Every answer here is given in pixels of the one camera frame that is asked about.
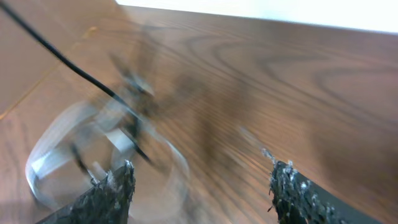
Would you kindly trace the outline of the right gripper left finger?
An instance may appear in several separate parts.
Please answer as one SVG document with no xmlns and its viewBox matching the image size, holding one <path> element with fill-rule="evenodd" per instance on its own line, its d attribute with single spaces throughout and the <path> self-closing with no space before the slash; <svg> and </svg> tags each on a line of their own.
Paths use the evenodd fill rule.
<svg viewBox="0 0 398 224">
<path fill-rule="evenodd" d="M 125 160 L 123 166 L 38 224 L 127 224 L 135 186 L 134 166 Z"/>
</svg>

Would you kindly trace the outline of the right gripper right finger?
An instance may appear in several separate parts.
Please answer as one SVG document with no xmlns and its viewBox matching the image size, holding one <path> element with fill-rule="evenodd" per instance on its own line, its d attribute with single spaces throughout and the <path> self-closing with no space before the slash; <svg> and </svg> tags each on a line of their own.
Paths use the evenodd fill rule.
<svg viewBox="0 0 398 224">
<path fill-rule="evenodd" d="M 277 212 L 279 223 L 378 223 L 302 175 L 292 161 L 278 161 L 265 148 L 261 152 L 273 165 L 269 186 L 273 193 L 272 207 Z"/>
</svg>

